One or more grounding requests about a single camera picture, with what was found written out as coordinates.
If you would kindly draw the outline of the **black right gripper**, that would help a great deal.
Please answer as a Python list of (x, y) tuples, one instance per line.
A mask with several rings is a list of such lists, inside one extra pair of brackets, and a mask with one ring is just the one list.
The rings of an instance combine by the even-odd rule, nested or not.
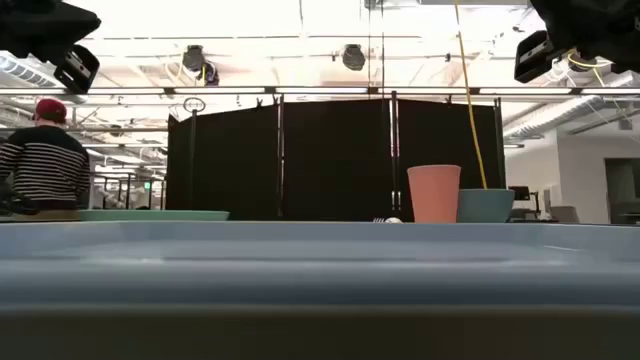
[[(639, 72), (639, 0), (530, 0), (543, 20), (553, 53), (576, 50), (611, 61), (614, 71)], [(587, 45), (584, 25), (589, 11), (595, 31)]]

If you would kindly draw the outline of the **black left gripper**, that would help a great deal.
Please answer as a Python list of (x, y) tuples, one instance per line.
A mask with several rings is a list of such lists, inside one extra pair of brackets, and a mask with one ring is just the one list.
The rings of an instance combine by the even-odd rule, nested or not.
[[(18, 28), (20, 17), (30, 5), (30, 0), (1, 0), (1, 50), (16, 58), (29, 55)], [(40, 61), (53, 64), (61, 63), (79, 40), (101, 25), (96, 13), (63, 1), (53, 1), (47, 12), (33, 14), (32, 20), (31, 53)]]

